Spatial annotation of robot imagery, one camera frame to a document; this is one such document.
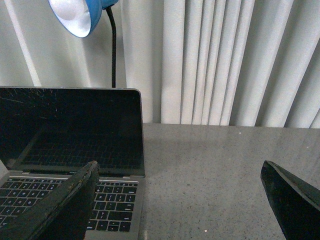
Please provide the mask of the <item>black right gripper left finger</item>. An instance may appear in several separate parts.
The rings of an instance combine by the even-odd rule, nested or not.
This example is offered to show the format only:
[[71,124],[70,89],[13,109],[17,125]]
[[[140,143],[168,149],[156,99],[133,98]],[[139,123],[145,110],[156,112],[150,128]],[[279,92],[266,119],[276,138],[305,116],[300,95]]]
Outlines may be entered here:
[[92,215],[99,165],[89,162],[36,205],[0,229],[2,240],[83,240]]

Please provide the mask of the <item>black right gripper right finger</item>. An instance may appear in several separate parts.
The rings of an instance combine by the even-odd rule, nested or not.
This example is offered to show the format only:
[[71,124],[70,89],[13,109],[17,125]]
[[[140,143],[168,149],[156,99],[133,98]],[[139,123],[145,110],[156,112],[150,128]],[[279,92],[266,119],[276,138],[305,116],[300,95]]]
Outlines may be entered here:
[[272,161],[260,178],[276,220],[287,240],[320,238],[320,190]]

